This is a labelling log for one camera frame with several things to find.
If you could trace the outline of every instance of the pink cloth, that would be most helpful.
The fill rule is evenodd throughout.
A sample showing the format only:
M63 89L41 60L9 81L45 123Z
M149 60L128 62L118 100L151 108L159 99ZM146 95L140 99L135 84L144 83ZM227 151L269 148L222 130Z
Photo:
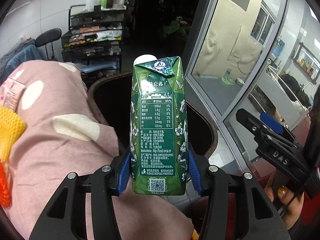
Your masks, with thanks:
M27 129L12 147L12 206L6 213L28 239L65 176L110 164L118 155L118 141L112 127L94 119L73 64L28 61L10 77L27 87L17 108ZM123 240L189 240L192 235L191 221L178 209L159 196L134 194L130 183L113 203ZM88 239L93 239L90 205L86 214Z

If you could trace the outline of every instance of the qr code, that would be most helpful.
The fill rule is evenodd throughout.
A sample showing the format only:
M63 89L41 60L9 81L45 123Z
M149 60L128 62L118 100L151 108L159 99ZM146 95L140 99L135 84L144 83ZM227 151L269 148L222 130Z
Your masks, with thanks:
M149 179L150 191L165 192L165 179Z

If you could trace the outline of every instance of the beige wall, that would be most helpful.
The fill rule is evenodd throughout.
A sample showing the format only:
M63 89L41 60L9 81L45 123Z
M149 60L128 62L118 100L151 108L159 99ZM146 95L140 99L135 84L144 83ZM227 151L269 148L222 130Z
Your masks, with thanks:
M231 0L218 1L193 74L223 77L231 67L233 79L248 75L262 48L250 35L261 1L250 0L247 11Z

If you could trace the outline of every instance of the yellow item in drawer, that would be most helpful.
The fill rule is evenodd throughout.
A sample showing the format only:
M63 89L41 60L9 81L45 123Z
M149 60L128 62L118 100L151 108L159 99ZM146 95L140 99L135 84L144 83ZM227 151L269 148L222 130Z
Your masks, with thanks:
M12 145L22 135L26 124L9 109L0 106L0 159L7 162Z

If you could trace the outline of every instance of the fingernail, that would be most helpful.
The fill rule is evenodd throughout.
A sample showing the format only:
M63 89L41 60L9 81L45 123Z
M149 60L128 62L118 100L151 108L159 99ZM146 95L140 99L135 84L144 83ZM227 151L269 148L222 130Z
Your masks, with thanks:
M280 197L283 197L286 193L287 193L286 187L282 186L278 189L278 194L280 195Z

